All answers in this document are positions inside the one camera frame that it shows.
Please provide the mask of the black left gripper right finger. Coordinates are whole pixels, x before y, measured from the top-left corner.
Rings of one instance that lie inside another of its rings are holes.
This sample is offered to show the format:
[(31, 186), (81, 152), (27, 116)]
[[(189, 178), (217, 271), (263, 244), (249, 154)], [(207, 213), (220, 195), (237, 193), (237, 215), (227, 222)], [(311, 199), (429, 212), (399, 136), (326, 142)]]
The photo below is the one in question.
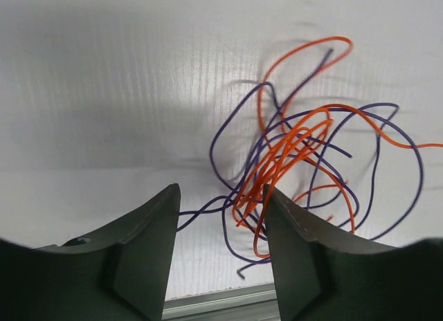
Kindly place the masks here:
[(266, 185), (282, 320), (441, 320), (442, 240), (388, 246), (348, 233)]

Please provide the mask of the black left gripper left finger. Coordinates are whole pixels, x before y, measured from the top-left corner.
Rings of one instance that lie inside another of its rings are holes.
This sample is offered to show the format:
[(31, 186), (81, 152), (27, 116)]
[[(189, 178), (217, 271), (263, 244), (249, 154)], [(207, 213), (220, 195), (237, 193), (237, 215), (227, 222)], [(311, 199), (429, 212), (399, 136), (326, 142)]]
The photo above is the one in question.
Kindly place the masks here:
[(160, 320), (180, 202), (174, 183), (61, 246), (2, 240), (1, 319)]

